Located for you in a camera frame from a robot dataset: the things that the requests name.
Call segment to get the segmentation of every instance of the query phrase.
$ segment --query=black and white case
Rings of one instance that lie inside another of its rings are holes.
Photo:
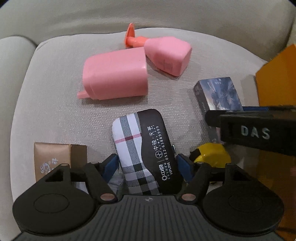
[[[157,110],[117,118],[112,135],[130,194],[176,194],[181,190],[183,178]]]

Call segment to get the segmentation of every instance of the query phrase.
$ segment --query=sofa backrest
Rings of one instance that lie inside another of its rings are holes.
[[[61,35],[167,27],[214,35],[269,60],[286,45],[295,7],[288,0],[9,0],[0,38],[36,44]]]

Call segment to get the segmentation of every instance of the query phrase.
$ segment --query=red stripe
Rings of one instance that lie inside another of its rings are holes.
[[[140,136],[141,136],[141,133],[138,133],[138,134],[136,134],[136,135],[133,135],[133,136],[130,136],[130,137],[121,138],[121,139],[119,139],[119,140],[116,140],[116,141],[114,141],[114,142],[115,142],[115,144],[117,144],[117,143],[119,143],[119,142],[128,141],[128,140],[132,140],[132,139],[138,138],[138,137],[140,137]]]

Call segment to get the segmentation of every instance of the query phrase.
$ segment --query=ridged black surface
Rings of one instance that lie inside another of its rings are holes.
[[[116,204],[103,205],[80,229],[54,237],[22,233],[15,241],[282,241],[275,233],[236,237],[211,226],[196,206],[174,196],[125,195]]]

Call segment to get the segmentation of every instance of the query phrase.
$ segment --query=orange plastic cap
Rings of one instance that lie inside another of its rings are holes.
[[[130,23],[126,31],[126,36],[124,38],[124,44],[127,48],[130,47],[143,47],[148,38],[139,36],[135,37],[135,26]]]

